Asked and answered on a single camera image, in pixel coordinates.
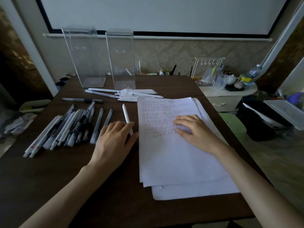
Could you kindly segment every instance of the drawer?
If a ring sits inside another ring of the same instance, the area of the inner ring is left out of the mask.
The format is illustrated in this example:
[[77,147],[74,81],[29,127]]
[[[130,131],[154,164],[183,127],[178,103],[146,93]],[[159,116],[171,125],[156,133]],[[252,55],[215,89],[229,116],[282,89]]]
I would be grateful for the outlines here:
[[238,97],[218,97],[218,98],[207,98],[210,103],[213,105],[213,107],[216,109],[216,111],[232,111],[234,110],[240,100],[242,99],[242,96]]

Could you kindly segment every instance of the white paper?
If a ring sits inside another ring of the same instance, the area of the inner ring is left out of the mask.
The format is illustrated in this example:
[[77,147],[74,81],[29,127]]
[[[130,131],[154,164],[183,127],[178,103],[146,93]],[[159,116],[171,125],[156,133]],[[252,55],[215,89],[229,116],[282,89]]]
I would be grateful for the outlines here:
[[[211,121],[209,115],[204,110],[198,99],[193,98],[202,120],[207,124],[222,141],[226,142],[219,130]],[[192,197],[202,197],[209,195],[221,195],[239,193],[237,186],[234,184],[230,176],[221,179],[202,181],[197,183],[187,183],[178,185],[152,186],[152,195],[155,200],[172,200]]]
[[201,117],[192,98],[138,98],[139,176],[144,187],[221,179],[228,173],[209,153],[178,134],[175,116]]

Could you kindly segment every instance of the water bottle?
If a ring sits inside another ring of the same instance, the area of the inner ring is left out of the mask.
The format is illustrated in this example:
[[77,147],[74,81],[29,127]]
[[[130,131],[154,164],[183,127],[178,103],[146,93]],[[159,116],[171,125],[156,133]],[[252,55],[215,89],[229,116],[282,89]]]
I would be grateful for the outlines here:
[[262,70],[261,65],[256,65],[256,67],[253,67],[253,68],[249,71],[249,74],[251,75],[251,78],[253,79],[253,78],[259,76],[260,73],[261,73],[261,70]]

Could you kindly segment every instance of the green stool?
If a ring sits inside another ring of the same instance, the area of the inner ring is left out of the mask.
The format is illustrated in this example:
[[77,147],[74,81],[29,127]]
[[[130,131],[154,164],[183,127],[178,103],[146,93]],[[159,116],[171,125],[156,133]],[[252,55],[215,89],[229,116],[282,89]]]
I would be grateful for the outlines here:
[[246,127],[234,114],[219,113],[222,119],[226,122],[232,133],[238,138],[239,141],[244,141],[247,132]]

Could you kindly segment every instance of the floor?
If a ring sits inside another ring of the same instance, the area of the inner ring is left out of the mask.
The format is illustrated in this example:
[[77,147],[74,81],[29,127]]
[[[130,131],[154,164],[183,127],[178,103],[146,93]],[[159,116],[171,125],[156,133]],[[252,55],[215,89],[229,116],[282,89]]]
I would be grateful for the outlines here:
[[[0,157],[14,143],[0,144]],[[304,132],[294,130],[272,141],[255,142],[245,136],[243,146],[274,187],[304,213]],[[261,228],[256,218],[235,221],[244,228]],[[226,228],[228,222],[196,224],[193,228]]]

